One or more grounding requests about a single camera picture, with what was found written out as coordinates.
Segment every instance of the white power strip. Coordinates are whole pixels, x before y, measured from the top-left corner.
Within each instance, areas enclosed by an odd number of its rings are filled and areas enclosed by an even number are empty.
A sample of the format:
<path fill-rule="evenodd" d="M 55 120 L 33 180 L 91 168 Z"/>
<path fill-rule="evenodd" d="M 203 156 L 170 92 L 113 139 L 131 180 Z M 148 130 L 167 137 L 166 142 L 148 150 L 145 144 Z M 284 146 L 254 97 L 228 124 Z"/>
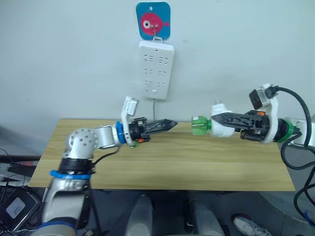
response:
<path fill-rule="evenodd" d="M 174 46 L 141 41 L 139 51 L 143 95 L 150 98 L 166 99 L 173 67 Z"/>

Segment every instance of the electrical outlet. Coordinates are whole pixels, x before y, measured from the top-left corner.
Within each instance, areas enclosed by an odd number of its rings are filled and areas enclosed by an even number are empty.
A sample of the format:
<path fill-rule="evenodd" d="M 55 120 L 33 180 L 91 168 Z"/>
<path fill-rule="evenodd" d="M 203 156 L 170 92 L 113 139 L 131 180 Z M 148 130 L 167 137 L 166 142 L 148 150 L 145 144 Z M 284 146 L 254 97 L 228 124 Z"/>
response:
<path fill-rule="evenodd" d="M 139 51 L 143 95 L 150 98 L 166 99 L 173 67 L 174 46 L 141 41 Z"/>

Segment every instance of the gray cable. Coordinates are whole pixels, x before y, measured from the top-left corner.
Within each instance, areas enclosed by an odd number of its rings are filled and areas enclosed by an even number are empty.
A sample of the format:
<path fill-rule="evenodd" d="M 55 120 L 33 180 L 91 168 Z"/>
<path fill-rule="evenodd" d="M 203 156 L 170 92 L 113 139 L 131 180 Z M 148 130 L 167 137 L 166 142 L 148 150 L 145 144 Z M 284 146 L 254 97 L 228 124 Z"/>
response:
<path fill-rule="evenodd" d="M 153 98 L 153 121 L 156 120 L 156 99 Z"/>

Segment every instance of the floor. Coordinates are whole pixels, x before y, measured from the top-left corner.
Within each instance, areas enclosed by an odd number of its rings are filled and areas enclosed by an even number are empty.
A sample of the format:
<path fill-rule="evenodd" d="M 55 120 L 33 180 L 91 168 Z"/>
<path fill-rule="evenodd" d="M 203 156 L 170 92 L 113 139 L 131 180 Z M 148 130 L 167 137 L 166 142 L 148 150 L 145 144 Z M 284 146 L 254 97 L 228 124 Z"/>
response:
<path fill-rule="evenodd" d="M 268 229 L 273 236 L 311 236 L 315 230 L 308 224 L 284 215 L 268 203 L 258 192 L 235 192 L 218 195 L 191 191 L 94 191 L 103 231 L 108 236 L 124 235 L 132 207 L 139 196 L 147 194 L 154 205 L 155 236 L 187 234 L 182 215 L 183 203 L 198 198 L 218 218 L 226 236 L 240 236 L 231 222 L 236 213 L 248 214 L 256 223 Z M 95 227 L 90 217 L 87 229 Z"/>

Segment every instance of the green ring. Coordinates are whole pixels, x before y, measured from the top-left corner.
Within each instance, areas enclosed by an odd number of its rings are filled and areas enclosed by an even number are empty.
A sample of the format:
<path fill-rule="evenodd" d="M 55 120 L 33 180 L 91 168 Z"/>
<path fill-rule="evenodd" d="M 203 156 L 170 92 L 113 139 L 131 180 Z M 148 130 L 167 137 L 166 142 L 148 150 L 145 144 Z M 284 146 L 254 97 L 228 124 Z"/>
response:
<path fill-rule="evenodd" d="M 289 128 L 287 130 L 287 133 L 282 138 L 280 138 L 279 140 L 276 141 L 277 143 L 284 142 L 293 134 L 294 126 L 293 126 L 292 122 L 287 120 L 287 119 L 283 119 L 283 120 L 289 125 Z"/>

